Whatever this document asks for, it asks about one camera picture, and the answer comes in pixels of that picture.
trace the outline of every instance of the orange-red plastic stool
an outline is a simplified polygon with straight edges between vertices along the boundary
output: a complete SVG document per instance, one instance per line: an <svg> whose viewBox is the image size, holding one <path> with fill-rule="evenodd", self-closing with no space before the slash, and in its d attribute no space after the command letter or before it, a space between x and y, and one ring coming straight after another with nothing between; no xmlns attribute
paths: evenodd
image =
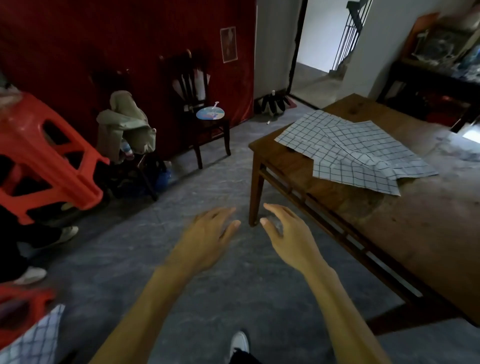
<svg viewBox="0 0 480 364"><path fill-rule="evenodd" d="M50 288L26 290L8 284L0 285L0 307L28 304L27 315L22 317L20 323L14 328L0 326L0 350L17 340L40 321L47 314L47 303L53 301L54 298L55 292Z"/></svg>
<svg viewBox="0 0 480 364"><path fill-rule="evenodd" d="M43 126L53 123L69 142L53 145L47 141ZM64 157L83 152L80 167L75 169ZM80 210L98 204L102 190L93 181L98 161L108 164L97 150L83 139L59 114L29 93L19 102L0 112L0 154L14 166L2 186L0 205L18 217L21 224L31 224L27 211L55 202L70 202ZM12 191L26 175L36 175L52 187L43 191L12 196Z"/></svg>

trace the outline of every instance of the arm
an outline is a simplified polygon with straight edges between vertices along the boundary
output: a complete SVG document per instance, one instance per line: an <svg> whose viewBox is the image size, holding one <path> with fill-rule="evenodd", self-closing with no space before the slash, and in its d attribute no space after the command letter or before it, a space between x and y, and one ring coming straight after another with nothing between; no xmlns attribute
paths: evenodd
<svg viewBox="0 0 480 364"><path fill-rule="evenodd" d="M264 204L283 225L283 236L260 219L273 248L285 263L302 273L324 315L339 364L390 363L379 342L345 292L336 272L320 255L310 229L288 207Z"/></svg>
<svg viewBox="0 0 480 364"><path fill-rule="evenodd" d="M240 225L240 221L233 221L222 233L224 222L234 211L216 208L194 219L90 363L147 362L168 312L187 283L195 274L212 267L225 252Z"/></svg>

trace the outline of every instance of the metal railing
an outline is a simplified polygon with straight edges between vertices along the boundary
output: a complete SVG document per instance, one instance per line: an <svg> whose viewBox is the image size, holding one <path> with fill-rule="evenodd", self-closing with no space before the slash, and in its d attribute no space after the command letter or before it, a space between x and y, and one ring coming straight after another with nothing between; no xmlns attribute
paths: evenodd
<svg viewBox="0 0 480 364"><path fill-rule="evenodd" d="M349 14L345 28L343 29L340 44L338 45L338 50L336 51L333 70L338 71L342 62L352 53L357 45L371 4L372 0L349 1L347 3Z"/></svg>

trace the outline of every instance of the hand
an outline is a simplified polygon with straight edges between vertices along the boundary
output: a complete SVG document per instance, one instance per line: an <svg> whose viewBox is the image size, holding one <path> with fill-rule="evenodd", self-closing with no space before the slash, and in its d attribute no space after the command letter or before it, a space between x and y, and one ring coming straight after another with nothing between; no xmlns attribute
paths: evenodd
<svg viewBox="0 0 480 364"><path fill-rule="evenodd" d="M235 220L222 232L223 224L234 211L235 208L218 207L197 215L183 232L166 264L181 265L193 275L211 268L240 226L240 221Z"/></svg>
<svg viewBox="0 0 480 364"><path fill-rule="evenodd" d="M272 241L273 248L285 263L305 275L316 265L325 262L312 232L302 219L285 206L264 204L264 207L273 212L283 225L283 236L281 236L269 219L260 219L260 223Z"/></svg>

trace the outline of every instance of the gray floor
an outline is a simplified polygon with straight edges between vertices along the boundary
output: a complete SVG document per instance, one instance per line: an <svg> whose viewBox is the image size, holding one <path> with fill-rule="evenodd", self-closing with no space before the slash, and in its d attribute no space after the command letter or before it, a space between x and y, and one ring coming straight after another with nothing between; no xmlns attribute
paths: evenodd
<svg viewBox="0 0 480 364"><path fill-rule="evenodd" d="M302 276L276 255L261 226L248 226L252 152L248 143L295 121L299 105L267 125L256 117L223 140L202 147L205 168L189 151L173 161L177 180L158 202L113 201L79 221L71 243L34 258L47 267L45 284L66 304L57 358L79 349L87 363L199 211L236 206L243 224L223 259L196 277L175 304L151 354L151 363L223 363L231 335L248 331L252 352L268 363L334 363L322 315ZM287 204L265 183L263 201ZM365 317L401 303L386 286L311 221L326 261L338 272ZM380 342L393 363L480 363L480 331L457 319L392 333Z"/></svg>
<svg viewBox="0 0 480 364"><path fill-rule="evenodd" d="M297 62L291 93L322 109L336 101L341 85L341 80L330 77L328 73Z"/></svg>

